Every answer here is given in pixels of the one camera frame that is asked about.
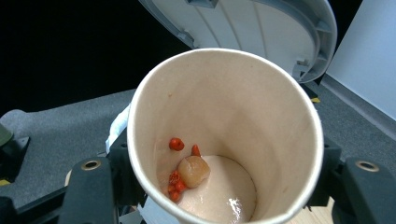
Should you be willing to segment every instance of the white paper cup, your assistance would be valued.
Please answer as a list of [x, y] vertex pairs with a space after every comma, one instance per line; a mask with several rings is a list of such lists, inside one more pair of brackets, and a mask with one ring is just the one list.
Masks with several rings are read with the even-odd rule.
[[[182, 223], [216, 222], [180, 208], [163, 189], [194, 143], [250, 174], [257, 201], [249, 222], [291, 219], [321, 169], [323, 133], [310, 99], [280, 67], [238, 50], [196, 49], [160, 63], [134, 94], [127, 132], [140, 184]], [[170, 150], [172, 137], [186, 148]]]

